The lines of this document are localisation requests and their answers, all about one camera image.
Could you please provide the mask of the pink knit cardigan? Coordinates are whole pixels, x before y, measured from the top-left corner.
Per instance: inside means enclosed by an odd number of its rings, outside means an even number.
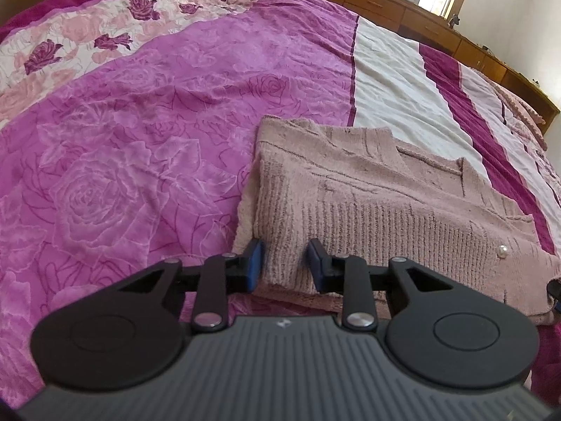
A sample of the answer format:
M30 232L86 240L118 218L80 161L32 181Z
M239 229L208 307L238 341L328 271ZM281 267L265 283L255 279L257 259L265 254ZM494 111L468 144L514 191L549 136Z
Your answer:
M263 118L238 219L235 250L252 239L266 246L262 298L340 309L305 266L315 239L372 265L405 256L538 325L560 319L547 292L560 260L541 247L533 218L467 160L432 155L386 128Z

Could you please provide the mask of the light wooden window cabinet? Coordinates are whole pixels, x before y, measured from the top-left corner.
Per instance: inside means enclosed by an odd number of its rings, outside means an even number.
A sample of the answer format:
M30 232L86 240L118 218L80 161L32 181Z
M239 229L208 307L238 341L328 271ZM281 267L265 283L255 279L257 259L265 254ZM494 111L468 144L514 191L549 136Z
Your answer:
M406 0L328 0L392 32L421 42L457 59L467 67L513 92L527 102L543 119L539 127L546 132L560 114L559 107L529 79L447 26L443 18Z

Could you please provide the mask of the striped purple floral bedspread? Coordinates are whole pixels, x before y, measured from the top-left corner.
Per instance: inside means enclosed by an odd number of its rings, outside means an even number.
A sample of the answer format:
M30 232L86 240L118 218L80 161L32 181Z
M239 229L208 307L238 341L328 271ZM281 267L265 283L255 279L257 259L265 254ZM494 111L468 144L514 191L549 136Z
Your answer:
M560 178L453 57L326 0L94 0L1 41L1 397L42 389L50 312L235 250L265 117L386 128L465 159L560 260Z

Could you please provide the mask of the pink crochet pillow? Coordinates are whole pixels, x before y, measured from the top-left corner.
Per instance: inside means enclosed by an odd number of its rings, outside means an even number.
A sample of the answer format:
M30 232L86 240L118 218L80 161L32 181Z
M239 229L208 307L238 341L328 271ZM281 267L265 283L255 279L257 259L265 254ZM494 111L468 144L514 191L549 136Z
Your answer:
M512 93L510 90L507 90L505 87L502 87L500 84L497 84L491 79L486 78L486 82L493 88L493 91L500 101L511 110L513 116L523 123L530 133L533 134L534 139L536 139L536 142L539 144L541 149L546 151L548 146L540 129L540 126L546 123L545 119L528 103Z

